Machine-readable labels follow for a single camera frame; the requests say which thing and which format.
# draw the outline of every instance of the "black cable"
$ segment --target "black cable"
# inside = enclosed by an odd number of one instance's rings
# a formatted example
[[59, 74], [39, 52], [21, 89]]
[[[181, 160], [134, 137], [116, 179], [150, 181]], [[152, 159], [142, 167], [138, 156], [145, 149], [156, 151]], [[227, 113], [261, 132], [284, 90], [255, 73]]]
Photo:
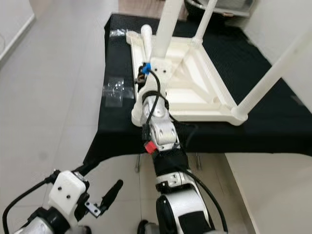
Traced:
[[150, 122], [150, 120], [151, 120], [151, 118], [152, 118], [152, 115], [153, 115], [154, 110], [155, 110], [155, 108], [156, 108], [158, 99], [159, 99], [159, 97], [160, 97], [160, 82], [159, 82], [159, 79], [158, 79], [157, 75], [155, 74], [155, 72], [153, 72], [152, 70], [150, 70], [149, 72], [154, 76], [154, 78], [155, 78], [155, 80], [156, 80], [156, 83], [157, 83], [157, 95], [156, 95], [155, 101], [154, 101], [154, 103], [153, 103], [151, 112], [150, 112], [150, 114], [148, 115], [147, 120], [146, 120], [146, 125], [147, 125], [147, 126], [148, 126], [148, 124], [149, 124], [149, 122]]
[[20, 196], [18, 196], [16, 199], [14, 199], [14, 201], [12, 201], [7, 208], [5, 208], [3, 215], [2, 215], [2, 224], [3, 224], [3, 229], [4, 229], [4, 234], [9, 234], [9, 229], [8, 229], [8, 223], [7, 223], [7, 217], [9, 214], [10, 209], [16, 204], [18, 203], [20, 200], [22, 200], [24, 197], [26, 197], [27, 195], [29, 195], [30, 193], [32, 193], [34, 190], [40, 188], [42, 185], [45, 185], [47, 183], [50, 183], [51, 179], [50, 177], [44, 179], [43, 181], [41, 181], [40, 183], [36, 184], [34, 187], [30, 188], [29, 190], [27, 190], [26, 192], [24, 192], [23, 194], [21, 194]]
[[186, 151], [188, 146], [189, 146], [189, 144], [190, 144], [190, 141], [191, 141], [192, 137], [194, 136], [196, 131], [199, 129], [199, 127], [198, 127], [197, 124], [180, 122], [180, 121], [176, 120], [171, 114], [169, 114], [169, 117], [174, 121], [174, 123], [178, 123], [178, 124], [183, 124], [185, 126], [192, 126], [192, 127], [194, 127], [194, 129], [191, 131], [191, 133], [189, 134], [189, 136], [187, 137], [187, 139], [185, 141], [184, 150]]
[[224, 217], [224, 213], [218, 203], [218, 201], [216, 200], [216, 198], [214, 197], [214, 195], [211, 193], [211, 191], [207, 188], [207, 186], [197, 177], [195, 176], [193, 173], [189, 172], [188, 170], [183, 169], [182, 167], [180, 167], [179, 165], [176, 165], [174, 162], [172, 162], [172, 160], [168, 157], [165, 157], [165, 159], [167, 159], [174, 167], [176, 167], [179, 171], [189, 175], [191, 178], [193, 178], [193, 180], [195, 180], [196, 183], [198, 183], [204, 190], [205, 192], [208, 194], [208, 196], [210, 197], [210, 199], [213, 201], [216, 209], [219, 212], [220, 218], [221, 218], [221, 222], [222, 222], [222, 227], [223, 227], [223, 231], [228, 232], [228, 226], [226, 224], [226, 220]]
[[210, 212], [209, 212], [209, 210], [208, 210], [207, 204], [206, 204], [206, 202], [205, 202], [204, 200], [203, 200], [203, 202], [205, 203], [205, 206], [206, 206], [206, 208], [207, 208], [208, 220], [209, 220], [210, 227], [211, 227], [212, 230], [215, 230], [215, 224], [214, 224], [214, 221], [213, 221], [213, 219], [212, 219], [212, 217], [211, 217], [211, 215], [210, 215]]

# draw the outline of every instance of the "white wall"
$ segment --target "white wall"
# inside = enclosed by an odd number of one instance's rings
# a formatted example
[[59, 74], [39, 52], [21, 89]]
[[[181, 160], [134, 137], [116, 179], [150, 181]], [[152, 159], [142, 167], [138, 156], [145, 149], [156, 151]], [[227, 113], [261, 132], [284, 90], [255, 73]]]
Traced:
[[311, 233], [312, 157], [226, 156], [258, 234]]
[[0, 34], [6, 45], [10, 44], [32, 15], [29, 0], [0, 0]]
[[[312, 26], [311, 0], [255, 0], [254, 12], [240, 26], [274, 63], [292, 41]], [[312, 111], [312, 46], [284, 76], [284, 80]]]
[[[252, 17], [239, 26], [274, 63], [300, 33], [312, 26], [312, 1], [256, 2]], [[312, 111], [312, 45], [284, 80]], [[311, 233], [312, 157], [226, 155], [257, 233]]]

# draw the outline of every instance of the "clear tape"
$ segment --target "clear tape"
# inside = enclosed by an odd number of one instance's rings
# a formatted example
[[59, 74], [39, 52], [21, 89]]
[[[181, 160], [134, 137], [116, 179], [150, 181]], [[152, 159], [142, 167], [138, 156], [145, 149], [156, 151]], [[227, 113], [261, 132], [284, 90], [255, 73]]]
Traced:
[[122, 107], [124, 98], [134, 99], [134, 89], [125, 87], [123, 78], [113, 77], [103, 86], [102, 96], [106, 97], [105, 107]]
[[125, 37], [127, 34], [127, 29], [119, 28], [116, 30], [112, 30], [109, 33], [109, 37]]

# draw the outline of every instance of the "metal table leg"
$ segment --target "metal table leg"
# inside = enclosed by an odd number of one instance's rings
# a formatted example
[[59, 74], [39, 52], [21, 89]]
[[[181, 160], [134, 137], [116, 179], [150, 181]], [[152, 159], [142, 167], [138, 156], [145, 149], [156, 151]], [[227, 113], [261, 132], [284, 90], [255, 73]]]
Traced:
[[138, 154], [136, 156], [136, 167], [135, 167], [136, 173], [139, 173], [139, 171], [140, 171], [140, 162], [141, 162], [141, 154]]
[[201, 171], [202, 167], [201, 167], [201, 158], [200, 155], [198, 153], [196, 153], [196, 168], [197, 170]]

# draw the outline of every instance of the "silver metal part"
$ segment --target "silver metal part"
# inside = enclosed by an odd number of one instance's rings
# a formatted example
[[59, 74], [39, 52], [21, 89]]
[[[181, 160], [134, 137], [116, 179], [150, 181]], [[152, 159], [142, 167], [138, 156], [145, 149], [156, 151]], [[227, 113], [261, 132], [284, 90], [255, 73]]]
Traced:
[[196, 168], [197, 170], [201, 171], [202, 167], [201, 167], [201, 158], [199, 153], [196, 153]]
[[171, 188], [181, 186], [185, 184], [184, 174], [182, 172], [173, 172], [156, 177], [156, 184], [162, 183], [165, 186], [164, 182], [168, 182]]
[[140, 172], [140, 162], [141, 162], [141, 154], [138, 154], [136, 156], [136, 167], [135, 167], [135, 172], [136, 173]]
[[15, 232], [14, 234], [54, 234], [49, 227], [41, 218], [36, 217], [31, 223]]
[[82, 174], [80, 174], [79, 172], [74, 172], [75, 176], [78, 177], [78, 179], [80, 179], [81, 181], [87, 182], [88, 180], [86, 180], [85, 177], [83, 177]]
[[[156, 96], [149, 96], [143, 103], [142, 121], [146, 122]], [[165, 107], [165, 100], [160, 97], [156, 108], [149, 122], [151, 128], [151, 139], [157, 146], [159, 151], [172, 149], [175, 145], [179, 145], [176, 128], [171, 122], [169, 111]]]
[[87, 201], [84, 205], [95, 218], [98, 218], [101, 215], [99, 208], [91, 202]]

